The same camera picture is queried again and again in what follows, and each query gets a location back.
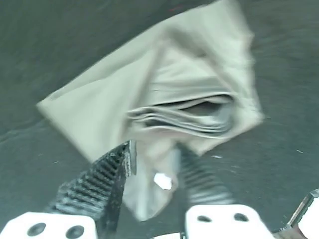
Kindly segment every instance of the black textured rubber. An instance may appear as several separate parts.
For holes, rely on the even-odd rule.
[[[98,235],[108,237],[117,227],[122,203],[127,164],[134,162],[134,142],[127,141],[106,153],[77,179],[60,186],[47,213],[89,216]]]
[[[185,191],[189,207],[235,203],[230,191],[214,172],[206,167],[204,160],[182,143],[178,143],[177,147],[180,150],[178,180]]]

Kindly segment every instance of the screw hole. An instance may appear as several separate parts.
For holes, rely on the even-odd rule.
[[[71,227],[67,232],[66,232],[66,238],[68,239],[77,239],[81,237],[84,233],[84,227],[82,226],[74,226]]]
[[[210,223],[211,222],[211,219],[207,216],[198,216],[197,220],[199,222],[203,222],[203,223]]]
[[[45,223],[35,224],[32,227],[30,227],[30,229],[27,232],[27,235],[29,237],[35,237],[37,235],[40,235],[44,231],[45,227],[46,227]]]
[[[236,213],[235,216],[234,216],[234,219],[236,221],[240,221],[240,222],[247,222],[249,221],[248,220],[248,217],[246,217],[244,214],[241,214],[241,213]]]

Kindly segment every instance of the gray carpet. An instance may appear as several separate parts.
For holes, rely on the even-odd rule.
[[[196,4],[1,1],[0,229],[25,211],[41,210],[58,185],[89,166],[35,103],[147,27]],[[319,188],[319,2],[241,4],[256,33],[257,89],[267,118],[205,157],[237,198],[274,230],[308,191]],[[118,238],[176,231],[177,206],[174,199],[157,218],[140,224],[123,208]]]

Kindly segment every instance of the fabric fold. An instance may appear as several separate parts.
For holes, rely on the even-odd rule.
[[[262,121],[252,37],[235,2],[194,8],[146,30],[37,106],[91,162],[137,140],[137,175],[127,179],[123,200],[147,220],[178,186],[175,141],[202,155]],[[170,177],[172,189],[157,185],[156,173]]]

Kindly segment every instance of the white plastic piece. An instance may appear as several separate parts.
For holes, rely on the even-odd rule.
[[[170,190],[172,188],[172,180],[164,173],[157,173],[154,176],[154,182],[164,190]]]
[[[302,219],[298,223],[300,231],[308,239],[318,239],[319,230],[318,222],[319,220],[319,198],[314,198],[312,204],[308,207],[306,213],[303,215]]]
[[[258,213],[244,205],[194,206],[185,226],[188,239],[274,239]]]
[[[180,233],[165,234],[158,237],[154,237],[153,239],[180,239]]]
[[[38,223],[45,223],[44,231],[37,236],[28,236],[29,229]],[[90,217],[32,212],[9,221],[0,239],[68,239],[66,233],[74,226],[84,228],[83,234],[76,239],[97,239],[95,222]]]

